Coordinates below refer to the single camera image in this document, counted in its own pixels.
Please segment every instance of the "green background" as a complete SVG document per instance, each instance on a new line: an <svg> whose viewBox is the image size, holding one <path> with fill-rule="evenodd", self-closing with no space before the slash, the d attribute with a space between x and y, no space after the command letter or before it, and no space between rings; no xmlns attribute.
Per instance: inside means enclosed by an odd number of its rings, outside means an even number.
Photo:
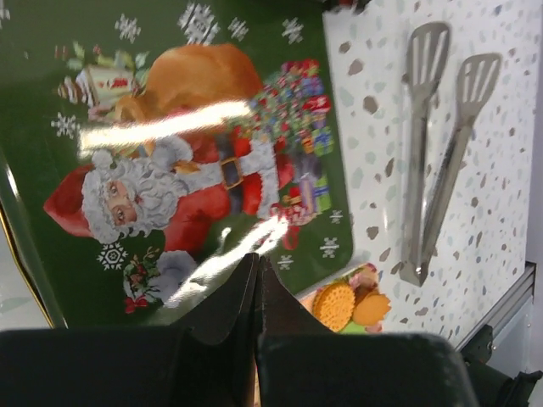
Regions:
<svg viewBox="0 0 543 407"><path fill-rule="evenodd" d="M54 58L54 48L66 46L73 55L72 42L78 41L87 51L98 44L107 56L113 56L118 49L132 55L149 51L150 64L166 49L186 43L176 23L187 3L179 0L4 2L11 20L2 21L0 30L0 163L5 169L0 176L0 200L23 266L55 325L132 324L145 321L153 310L126 315L122 271L104 270L97 261L102 246L91 238L72 237L43 212L45 200L81 164L76 140L57 137L51 121L56 120L58 112L64 116L74 114L81 124L87 121L86 106L73 105L53 94L66 75L75 74L66 68L64 61ZM283 62L317 59L322 67L320 76L325 81L325 93L332 96L318 4L289 0L200 3L211 6L221 27L213 43L232 42L241 48L251 57L262 78L279 70ZM121 40L115 30L121 14L137 18L142 29L133 44ZM246 20L249 27L241 42L230 39L227 29L235 17ZM304 25L304 40L289 45L288 39L282 37L283 21L292 18L298 18ZM344 218L335 225L328 217L331 210L324 212L302 227L295 251L280 248L271 255L274 260L281 254L292 255L291 270L281 270L280 274L293 293L341 269L352 254L334 112L328 115L327 122L333 129L334 151L321 160L333 209L341 210ZM230 226L235 236L241 236L253 221L247 216L230 218L217 225L216 230ZM322 258L319 248L324 237L337 238L340 248L335 258ZM213 253L216 242L217 236L210 236L207 254ZM128 261L134 254L144 254L148 246L162 248L164 237L161 232L154 232L147 239L127 238L120 243L128 252Z"/></svg>

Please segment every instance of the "snowflake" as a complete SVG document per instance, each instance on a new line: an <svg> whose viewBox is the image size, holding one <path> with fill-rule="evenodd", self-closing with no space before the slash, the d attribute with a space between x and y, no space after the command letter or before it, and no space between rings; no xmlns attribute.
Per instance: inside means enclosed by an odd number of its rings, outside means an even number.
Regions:
<svg viewBox="0 0 543 407"><path fill-rule="evenodd" d="M322 251L322 257L336 257L336 249L339 248L338 239L336 237L325 237L324 244L319 248Z"/></svg>
<svg viewBox="0 0 543 407"><path fill-rule="evenodd" d="M119 38L127 39L132 44L136 41L136 37L142 32L142 29L137 26L137 19L129 20L124 14L115 22L115 29L119 30Z"/></svg>
<svg viewBox="0 0 543 407"><path fill-rule="evenodd" d="M77 124L74 115L68 117L63 116L61 113L57 113L56 120L51 120L51 127L57 129L57 137L68 136L71 139L81 129L81 125Z"/></svg>
<svg viewBox="0 0 543 407"><path fill-rule="evenodd" d="M343 213L341 210L333 210L332 214L330 215L330 220L332 221L332 223L336 225L339 224L342 218L343 218Z"/></svg>
<svg viewBox="0 0 543 407"><path fill-rule="evenodd" d="M3 6L3 0L0 0L0 29L2 28L2 20L11 20L9 10Z"/></svg>
<svg viewBox="0 0 543 407"><path fill-rule="evenodd" d="M126 257L126 251L120 243L104 244L100 255L96 258L105 270L120 270Z"/></svg>
<svg viewBox="0 0 543 407"><path fill-rule="evenodd" d="M249 32L247 28L247 21L240 21L238 19L232 20L232 23L228 26L228 30L232 32L231 37L242 41L245 35Z"/></svg>
<svg viewBox="0 0 543 407"><path fill-rule="evenodd" d="M284 20L283 28L285 29L282 36L288 38L288 44L294 44L295 42L301 42L304 37L302 36L303 24L298 22L298 19Z"/></svg>
<svg viewBox="0 0 543 407"><path fill-rule="evenodd" d="M188 44L210 45L221 29L218 23L213 24L214 19L210 6L189 3L177 25L183 30Z"/></svg>
<svg viewBox="0 0 543 407"><path fill-rule="evenodd" d="M277 264L279 265L279 270L290 270L290 265L293 262L294 260L292 260L292 255L287 254L286 256L282 255Z"/></svg>

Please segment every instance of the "metal tongs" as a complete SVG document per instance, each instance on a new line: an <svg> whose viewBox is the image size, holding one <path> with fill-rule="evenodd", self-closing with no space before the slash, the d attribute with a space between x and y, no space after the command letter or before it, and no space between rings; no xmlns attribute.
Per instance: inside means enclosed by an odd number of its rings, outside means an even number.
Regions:
<svg viewBox="0 0 543 407"><path fill-rule="evenodd" d="M429 263L435 251L458 171L462 166L467 142L473 132L473 125L481 109L490 99L501 69L501 55L497 53L473 55L462 63L456 78L458 114L455 129L439 168L428 208L424 210L430 99L437 91L445 70L450 38L450 28L444 22L422 25L413 32L407 53L413 117L404 223L405 252L400 277L419 287L428 277ZM421 50L424 48L428 49L427 53Z"/></svg>

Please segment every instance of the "christmas tray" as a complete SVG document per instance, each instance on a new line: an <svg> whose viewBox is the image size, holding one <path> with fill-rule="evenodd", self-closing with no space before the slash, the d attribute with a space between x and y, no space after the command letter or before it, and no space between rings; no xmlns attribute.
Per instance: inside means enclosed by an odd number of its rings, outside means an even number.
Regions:
<svg viewBox="0 0 543 407"><path fill-rule="evenodd" d="M292 293L350 261L318 4L0 5L0 200L54 325L171 323L250 250Z"/></svg>

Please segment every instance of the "black belt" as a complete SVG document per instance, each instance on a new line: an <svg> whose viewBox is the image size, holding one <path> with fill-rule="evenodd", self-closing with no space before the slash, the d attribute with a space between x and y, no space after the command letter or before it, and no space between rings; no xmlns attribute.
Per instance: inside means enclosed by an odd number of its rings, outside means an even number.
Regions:
<svg viewBox="0 0 543 407"><path fill-rule="evenodd" d="M241 214L244 203L244 187L242 182L244 176L241 173L238 157L234 146L227 134L220 134L215 137L217 151L219 152L219 164L222 171L222 185L227 189L230 197L230 213Z"/></svg>

